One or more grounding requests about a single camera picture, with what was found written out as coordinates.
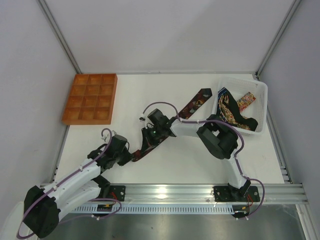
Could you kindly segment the dark red patterned tie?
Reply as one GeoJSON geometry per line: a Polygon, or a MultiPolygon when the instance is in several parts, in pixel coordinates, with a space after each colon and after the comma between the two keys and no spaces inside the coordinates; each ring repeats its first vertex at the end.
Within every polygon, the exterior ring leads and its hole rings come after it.
{"type": "MultiPolygon", "coordinates": [[[[212,97],[212,90],[210,88],[202,88],[199,90],[199,92],[192,98],[192,100],[178,113],[178,116],[182,119],[189,119],[207,100],[209,100],[212,97]]],[[[176,117],[174,116],[170,120],[172,123],[176,117]]],[[[152,128],[153,125],[151,122],[148,122],[145,127],[143,128],[152,128]]],[[[164,137],[160,139],[160,144],[165,141],[168,137],[164,137]]],[[[137,162],[143,157],[145,157],[147,154],[149,154],[151,151],[153,151],[155,148],[147,151],[147,152],[141,152],[141,149],[135,151],[132,153],[132,162],[137,162]]]]}

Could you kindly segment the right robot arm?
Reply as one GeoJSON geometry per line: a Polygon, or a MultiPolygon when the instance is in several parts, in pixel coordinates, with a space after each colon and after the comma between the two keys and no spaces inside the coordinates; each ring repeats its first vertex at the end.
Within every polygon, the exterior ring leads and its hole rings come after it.
{"type": "Polygon", "coordinates": [[[141,154],[154,149],[169,137],[198,138],[212,156],[222,161],[231,196],[240,200],[246,195],[251,181],[244,176],[237,159],[237,154],[244,147],[244,139],[235,128],[221,121],[215,114],[203,120],[187,120],[168,118],[159,109],[155,109],[147,118],[151,121],[151,127],[145,126],[142,129],[141,154]]]}

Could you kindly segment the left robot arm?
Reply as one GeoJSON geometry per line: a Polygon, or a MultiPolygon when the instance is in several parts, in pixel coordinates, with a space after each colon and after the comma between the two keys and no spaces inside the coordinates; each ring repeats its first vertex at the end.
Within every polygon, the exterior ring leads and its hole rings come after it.
{"type": "Polygon", "coordinates": [[[70,175],[47,185],[33,186],[24,199],[23,223],[33,235],[47,237],[71,211],[94,199],[107,199],[112,205],[123,200],[119,190],[102,176],[115,163],[130,161],[128,140],[114,135],[109,143],[102,144],[88,154],[87,159],[70,175]]]}

